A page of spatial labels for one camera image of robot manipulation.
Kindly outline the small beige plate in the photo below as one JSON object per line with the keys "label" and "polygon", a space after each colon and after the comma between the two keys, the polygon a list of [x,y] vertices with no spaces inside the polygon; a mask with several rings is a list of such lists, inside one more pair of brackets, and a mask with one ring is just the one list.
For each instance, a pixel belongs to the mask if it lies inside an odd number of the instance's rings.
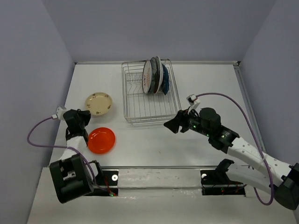
{"label": "small beige plate", "polygon": [[90,111],[91,115],[101,116],[111,109],[112,103],[110,95],[104,92],[96,92],[85,100],[85,108]]}

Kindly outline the dark blue leaf-shaped plate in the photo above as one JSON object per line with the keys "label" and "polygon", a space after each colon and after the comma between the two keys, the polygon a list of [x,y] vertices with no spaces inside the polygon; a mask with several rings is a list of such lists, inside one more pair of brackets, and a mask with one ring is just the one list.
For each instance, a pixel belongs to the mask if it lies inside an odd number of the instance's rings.
{"label": "dark blue leaf-shaped plate", "polygon": [[161,88],[163,94],[166,95],[169,91],[169,73],[164,64],[162,64],[162,67],[163,67],[163,81],[162,81]]}

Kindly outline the white plate with orange sunburst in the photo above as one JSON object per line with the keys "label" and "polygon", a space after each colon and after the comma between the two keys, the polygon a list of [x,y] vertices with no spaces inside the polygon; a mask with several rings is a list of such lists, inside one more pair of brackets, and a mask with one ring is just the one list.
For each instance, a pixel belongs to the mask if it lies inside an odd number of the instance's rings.
{"label": "white plate with orange sunburst", "polygon": [[142,89],[146,94],[150,90],[152,80],[152,67],[150,60],[147,60],[144,64],[143,72],[142,72]]}

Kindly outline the teal plate with white blossoms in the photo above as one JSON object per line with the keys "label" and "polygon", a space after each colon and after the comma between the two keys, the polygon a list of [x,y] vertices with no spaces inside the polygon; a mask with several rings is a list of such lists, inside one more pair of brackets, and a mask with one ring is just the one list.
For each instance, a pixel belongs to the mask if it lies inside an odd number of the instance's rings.
{"label": "teal plate with white blossoms", "polygon": [[156,93],[158,90],[158,84],[160,80],[160,72],[158,70],[158,64],[155,57],[150,59],[151,69],[152,69],[152,78],[149,93]]}

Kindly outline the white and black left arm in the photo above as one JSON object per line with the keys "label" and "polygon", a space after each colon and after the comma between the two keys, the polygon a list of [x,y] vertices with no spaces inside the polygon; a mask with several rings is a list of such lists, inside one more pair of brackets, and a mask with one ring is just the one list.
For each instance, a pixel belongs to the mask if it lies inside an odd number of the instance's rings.
{"label": "white and black left arm", "polygon": [[88,162],[79,152],[88,145],[85,127],[91,119],[90,111],[71,109],[61,118],[67,124],[66,146],[60,159],[50,164],[50,173],[59,202],[66,203],[94,192],[104,174],[97,161]]}

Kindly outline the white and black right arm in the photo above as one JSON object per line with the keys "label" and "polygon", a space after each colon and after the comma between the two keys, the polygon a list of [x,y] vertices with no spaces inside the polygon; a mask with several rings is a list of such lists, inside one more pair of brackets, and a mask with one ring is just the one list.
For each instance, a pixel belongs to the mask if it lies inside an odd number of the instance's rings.
{"label": "white and black right arm", "polygon": [[208,137],[209,144],[225,154],[235,157],[251,167],[242,174],[232,174],[227,167],[215,171],[218,182],[237,181],[249,183],[264,192],[272,194],[274,199],[289,210],[299,205],[299,165],[279,161],[268,154],[259,152],[244,138],[221,124],[221,117],[213,108],[180,110],[177,115],[164,123],[164,127],[173,133],[195,131]]}

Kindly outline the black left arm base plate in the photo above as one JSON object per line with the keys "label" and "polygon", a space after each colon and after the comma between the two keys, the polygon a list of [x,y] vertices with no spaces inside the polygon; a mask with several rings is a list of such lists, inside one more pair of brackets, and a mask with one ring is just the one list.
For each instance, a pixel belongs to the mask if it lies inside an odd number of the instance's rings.
{"label": "black left arm base plate", "polygon": [[96,182],[104,190],[95,187],[94,191],[86,196],[118,196],[119,170],[104,169],[103,174],[104,176],[96,175]]}

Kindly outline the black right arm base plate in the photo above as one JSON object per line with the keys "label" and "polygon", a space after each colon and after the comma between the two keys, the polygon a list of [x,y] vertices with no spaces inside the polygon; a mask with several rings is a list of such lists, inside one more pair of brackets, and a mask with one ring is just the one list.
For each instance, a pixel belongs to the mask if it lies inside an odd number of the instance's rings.
{"label": "black right arm base plate", "polygon": [[215,170],[201,170],[201,193],[203,196],[245,196],[245,187],[227,177],[217,177]]}

